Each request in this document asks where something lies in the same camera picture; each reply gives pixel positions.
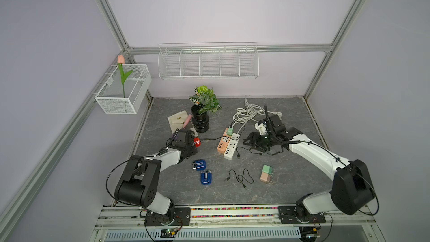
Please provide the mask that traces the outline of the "red electric shaver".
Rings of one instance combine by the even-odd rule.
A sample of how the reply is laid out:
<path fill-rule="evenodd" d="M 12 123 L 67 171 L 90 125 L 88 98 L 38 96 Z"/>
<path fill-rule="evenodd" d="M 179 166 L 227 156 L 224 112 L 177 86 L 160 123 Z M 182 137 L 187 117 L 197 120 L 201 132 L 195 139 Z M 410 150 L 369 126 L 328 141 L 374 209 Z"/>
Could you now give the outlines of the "red electric shaver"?
<path fill-rule="evenodd" d="M 195 137 L 193 139 L 193 143 L 194 143 L 195 147 L 199 147 L 201 145 L 201 141 L 198 137 Z"/>

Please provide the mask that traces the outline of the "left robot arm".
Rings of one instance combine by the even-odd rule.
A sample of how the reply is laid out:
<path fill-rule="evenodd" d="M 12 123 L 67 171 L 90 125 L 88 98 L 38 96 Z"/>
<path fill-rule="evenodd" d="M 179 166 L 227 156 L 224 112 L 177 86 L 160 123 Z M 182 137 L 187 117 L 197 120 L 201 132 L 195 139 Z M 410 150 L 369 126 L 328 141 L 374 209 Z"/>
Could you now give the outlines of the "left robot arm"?
<path fill-rule="evenodd" d="M 167 168 L 181 163 L 197 154 L 196 136 L 193 131 L 177 129 L 163 149 L 153 155 L 133 155 L 114 169 L 125 165 L 113 193 L 107 176 L 105 188 L 108 195 L 118 203 L 140 206 L 160 224 L 171 224 L 177 218 L 174 201 L 157 191 L 160 174 Z"/>

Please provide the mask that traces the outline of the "green charger adapter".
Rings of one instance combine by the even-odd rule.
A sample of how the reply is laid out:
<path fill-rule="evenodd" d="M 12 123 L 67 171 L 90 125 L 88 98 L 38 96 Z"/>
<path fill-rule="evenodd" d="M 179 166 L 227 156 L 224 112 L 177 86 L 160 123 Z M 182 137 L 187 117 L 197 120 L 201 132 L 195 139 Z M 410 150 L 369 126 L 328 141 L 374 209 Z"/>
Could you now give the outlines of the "green charger adapter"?
<path fill-rule="evenodd" d="M 269 165 L 263 165 L 262 173 L 272 175 L 273 174 L 273 168 Z"/>
<path fill-rule="evenodd" d="M 231 137 L 234 134 L 234 127 L 229 127 L 226 134 Z"/>

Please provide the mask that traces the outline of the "green charger adapter top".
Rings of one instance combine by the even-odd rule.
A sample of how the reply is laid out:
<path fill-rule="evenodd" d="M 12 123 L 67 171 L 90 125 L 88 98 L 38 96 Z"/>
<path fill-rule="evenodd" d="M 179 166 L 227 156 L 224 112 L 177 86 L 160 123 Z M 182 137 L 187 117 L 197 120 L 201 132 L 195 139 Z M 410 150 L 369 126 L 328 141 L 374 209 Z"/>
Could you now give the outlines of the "green charger adapter top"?
<path fill-rule="evenodd" d="M 234 127 L 229 127 L 226 134 L 231 137 L 234 134 Z"/>

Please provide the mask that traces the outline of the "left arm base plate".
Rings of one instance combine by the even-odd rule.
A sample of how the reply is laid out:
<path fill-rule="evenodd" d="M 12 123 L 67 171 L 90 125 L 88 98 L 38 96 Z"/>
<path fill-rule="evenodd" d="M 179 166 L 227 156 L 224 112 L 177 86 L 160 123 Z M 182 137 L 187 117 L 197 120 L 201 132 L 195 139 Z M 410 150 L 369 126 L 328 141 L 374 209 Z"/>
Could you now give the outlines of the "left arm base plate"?
<path fill-rule="evenodd" d="M 144 224 L 146 226 L 189 226 L 191 220 L 191 209 L 189 207 L 175 206 L 169 209 L 167 214 L 157 214 L 147 211 Z"/>

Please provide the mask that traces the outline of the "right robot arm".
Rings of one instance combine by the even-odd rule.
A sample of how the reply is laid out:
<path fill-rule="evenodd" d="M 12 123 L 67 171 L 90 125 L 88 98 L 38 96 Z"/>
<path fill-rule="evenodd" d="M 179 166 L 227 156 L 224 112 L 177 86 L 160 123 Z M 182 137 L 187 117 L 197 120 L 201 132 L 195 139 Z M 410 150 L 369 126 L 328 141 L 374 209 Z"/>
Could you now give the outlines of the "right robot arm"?
<path fill-rule="evenodd" d="M 269 152 L 273 146 L 295 153 L 320 169 L 332 182 L 331 189 L 310 193 L 296 201 L 287 213 L 301 223 L 308 223 L 323 212 L 340 211 L 346 215 L 360 212 L 372 200 L 378 200 L 367 165 L 349 160 L 318 145 L 295 127 L 287 128 L 278 115 L 269 115 L 255 125 L 256 130 L 244 140 L 250 149 Z"/>

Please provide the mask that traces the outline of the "white power strip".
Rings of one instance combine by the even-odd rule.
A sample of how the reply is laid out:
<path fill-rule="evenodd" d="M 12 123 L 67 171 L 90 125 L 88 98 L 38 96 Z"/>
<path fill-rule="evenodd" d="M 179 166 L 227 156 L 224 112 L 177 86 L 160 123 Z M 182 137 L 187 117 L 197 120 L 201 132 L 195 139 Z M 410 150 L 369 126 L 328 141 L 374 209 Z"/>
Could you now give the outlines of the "white power strip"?
<path fill-rule="evenodd" d="M 237 144 L 239 142 L 240 135 L 233 133 L 231 137 L 225 137 L 224 140 L 227 141 L 227 147 L 224 152 L 224 158 L 227 160 L 232 160 L 234 157 Z"/>

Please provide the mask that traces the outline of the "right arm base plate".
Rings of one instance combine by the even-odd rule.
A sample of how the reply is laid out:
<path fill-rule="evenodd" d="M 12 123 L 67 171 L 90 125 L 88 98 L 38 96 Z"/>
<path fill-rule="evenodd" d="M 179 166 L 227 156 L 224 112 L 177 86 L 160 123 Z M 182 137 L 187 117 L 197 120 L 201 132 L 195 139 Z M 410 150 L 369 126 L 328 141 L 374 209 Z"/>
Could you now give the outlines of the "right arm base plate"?
<path fill-rule="evenodd" d="M 278 212 L 281 224 L 326 223 L 325 216 L 322 213 L 310 214 L 300 206 L 279 206 Z"/>

